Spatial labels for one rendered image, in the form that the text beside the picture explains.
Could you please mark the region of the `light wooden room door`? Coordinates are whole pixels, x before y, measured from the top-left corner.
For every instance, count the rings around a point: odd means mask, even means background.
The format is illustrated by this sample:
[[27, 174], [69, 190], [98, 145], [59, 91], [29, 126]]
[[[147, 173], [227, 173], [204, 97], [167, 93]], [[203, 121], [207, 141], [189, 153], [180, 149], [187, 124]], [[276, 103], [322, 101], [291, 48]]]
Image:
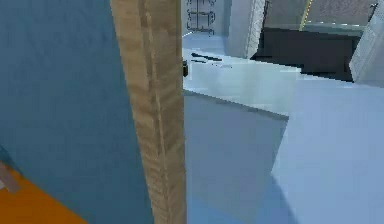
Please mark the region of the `light wooden room door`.
[[181, 0], [110, 0], [154, 224], [187, 224]]

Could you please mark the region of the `white tall cupboard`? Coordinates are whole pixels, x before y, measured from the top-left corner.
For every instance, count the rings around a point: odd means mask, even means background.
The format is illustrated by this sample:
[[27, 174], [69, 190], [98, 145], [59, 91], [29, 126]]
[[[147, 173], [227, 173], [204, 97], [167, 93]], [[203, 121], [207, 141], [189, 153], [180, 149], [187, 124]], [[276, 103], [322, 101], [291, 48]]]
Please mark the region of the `white tall cupboard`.
[[377, 0], [349, 67], [354, 83], [384, 88], [384, 0]]
[[228, 54], [251, 58], [259, 47], [266, 0], [232, 0]]

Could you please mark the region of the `yellow thin pole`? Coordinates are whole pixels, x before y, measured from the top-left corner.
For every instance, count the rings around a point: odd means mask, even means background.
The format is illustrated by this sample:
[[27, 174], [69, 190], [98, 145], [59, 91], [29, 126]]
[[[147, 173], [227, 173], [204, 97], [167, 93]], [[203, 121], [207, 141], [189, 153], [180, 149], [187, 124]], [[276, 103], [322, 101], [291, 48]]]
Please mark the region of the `yellow thin pole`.
[[306, 5], [305, 5], [305, 8], [304, 8], [304, 11], [303, 11], [303, 14], [302, 14], [302, 18], [301, 18], [301, 22], [300, 22], [299, 29], [298, 29], [299, 31], [302, 31], [304, 29], [304, 26], [306, 24], [306, 21], [307, 21], [309, 12], [310, 12], [310, 8], [311, 8], [312, 2], [313, 2], [313, 0], [307, 0], [306, 1]]

